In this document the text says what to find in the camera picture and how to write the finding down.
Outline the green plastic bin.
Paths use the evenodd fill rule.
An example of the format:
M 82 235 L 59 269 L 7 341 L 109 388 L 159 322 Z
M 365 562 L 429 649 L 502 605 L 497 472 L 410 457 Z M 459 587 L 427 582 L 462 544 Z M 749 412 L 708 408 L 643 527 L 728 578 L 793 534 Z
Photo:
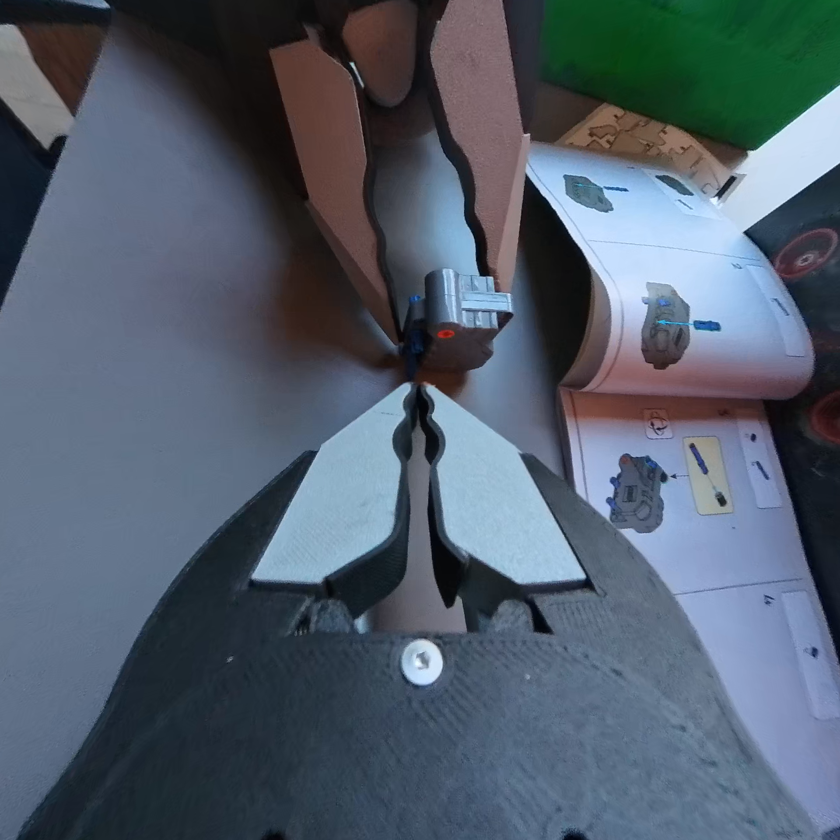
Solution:
M 838 1 L 552 1 L 541 76 L 746 151 L 838 87 Z

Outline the dark lego set box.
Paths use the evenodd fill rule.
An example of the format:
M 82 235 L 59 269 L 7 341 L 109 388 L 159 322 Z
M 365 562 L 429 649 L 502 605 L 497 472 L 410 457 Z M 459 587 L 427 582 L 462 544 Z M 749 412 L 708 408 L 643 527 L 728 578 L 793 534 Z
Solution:
M 839 167 L 747 231 L 770 259 L 805 321 L 812 379 L 770 419 L 805 554 L 825 602 L 839 586 Z

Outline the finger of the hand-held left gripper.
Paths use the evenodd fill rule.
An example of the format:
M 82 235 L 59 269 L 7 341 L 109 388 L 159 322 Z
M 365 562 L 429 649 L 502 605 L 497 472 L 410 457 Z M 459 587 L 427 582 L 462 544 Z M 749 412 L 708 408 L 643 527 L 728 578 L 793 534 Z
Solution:
M 306 189 L 306 205 L 353 288 L 394 343 L 403 341 L 372 209 L 373 164 L 361 88 L 319 30 L 269 51 Z
M 511 292 L 530 135 L 522 127 L 503 2 L 450 1 L 429 46 L 432 104 L 464 194 L 476 265 Z

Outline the person's dark blue clothing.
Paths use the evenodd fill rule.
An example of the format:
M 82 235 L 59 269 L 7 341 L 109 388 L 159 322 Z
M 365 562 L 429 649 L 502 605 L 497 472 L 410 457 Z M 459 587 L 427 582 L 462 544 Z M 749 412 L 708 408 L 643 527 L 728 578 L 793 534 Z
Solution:
M 1 301 L 14 278 L 40 205 L 64 150 L 61 134 L 45 148 L 1 103 Z

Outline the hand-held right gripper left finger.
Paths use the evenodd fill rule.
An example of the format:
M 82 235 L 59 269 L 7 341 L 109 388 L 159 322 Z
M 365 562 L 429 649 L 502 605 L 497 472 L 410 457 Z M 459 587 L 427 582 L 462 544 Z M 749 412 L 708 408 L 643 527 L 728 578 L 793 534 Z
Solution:
M 321 445 L 251 586 L 336 600 L 353 617 L 394 591 L 406 572 L 414 418 L 415 386 L 402 384 Z

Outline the white instruction booklet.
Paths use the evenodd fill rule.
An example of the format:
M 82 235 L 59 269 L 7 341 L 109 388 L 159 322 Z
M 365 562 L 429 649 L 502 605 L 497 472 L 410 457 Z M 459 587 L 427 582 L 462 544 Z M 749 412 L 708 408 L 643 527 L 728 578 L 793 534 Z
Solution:
M 680 595 L 807 580 L 769 409 L 814 367 L 770 262 L 675 172 L 536 143 L 590 310 L 560 385 L 572 480 Z

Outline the grey lego motor block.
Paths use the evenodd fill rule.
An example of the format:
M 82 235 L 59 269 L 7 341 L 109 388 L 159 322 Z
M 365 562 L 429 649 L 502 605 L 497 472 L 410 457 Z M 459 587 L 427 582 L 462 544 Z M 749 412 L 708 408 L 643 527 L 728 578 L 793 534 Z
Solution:
M 442 268 L 425 276 L 422 296 L 422 306 L 408 305 L 404 322 L 404 334 L 414 327 L 425 331 L 419 371 L 463 373 L 488 362 L 496 336 L 512 319 L 511 294 L 497 290 L 490 276 Z

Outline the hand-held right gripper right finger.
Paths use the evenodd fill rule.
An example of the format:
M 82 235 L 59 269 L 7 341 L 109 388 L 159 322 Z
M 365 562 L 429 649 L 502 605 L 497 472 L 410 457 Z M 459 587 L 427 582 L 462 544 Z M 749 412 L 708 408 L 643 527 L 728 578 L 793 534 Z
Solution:
M 434 578 L 478 632 L 505 601 L 587 587 L 522 452 L 433 385 L 418 387 Z

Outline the person's left hand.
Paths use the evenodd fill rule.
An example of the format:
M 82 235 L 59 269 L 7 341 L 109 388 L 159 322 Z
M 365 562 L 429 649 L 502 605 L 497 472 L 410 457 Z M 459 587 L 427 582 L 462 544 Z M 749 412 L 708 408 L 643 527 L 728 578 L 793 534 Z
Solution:
M 341 39 L 358 71 L 375 146 L 391 148 L 418 140 L 434 128 L 418 69 L 416 2 L 352 3 Z

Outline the wooden puzzle sheet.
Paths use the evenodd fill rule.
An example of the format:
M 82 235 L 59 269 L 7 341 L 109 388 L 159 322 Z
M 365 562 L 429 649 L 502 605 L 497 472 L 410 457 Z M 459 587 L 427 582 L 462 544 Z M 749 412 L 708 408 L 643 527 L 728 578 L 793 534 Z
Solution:
M 555 145 L 611 154 L 682 175 L 703 194 L 714 196 L 748 153 L 728 143 L 706 140 L 671 123 L 604 103 Z

